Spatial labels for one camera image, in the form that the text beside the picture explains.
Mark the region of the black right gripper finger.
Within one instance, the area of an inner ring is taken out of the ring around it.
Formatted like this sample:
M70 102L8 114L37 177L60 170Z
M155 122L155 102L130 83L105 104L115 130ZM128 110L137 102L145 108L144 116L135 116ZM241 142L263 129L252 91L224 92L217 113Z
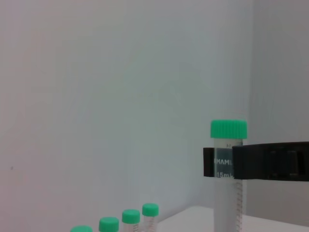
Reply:
M203 148L203 172L205 177L214 177L214 148Z
M233 147L234 178L309 180L309 143L288 142Z

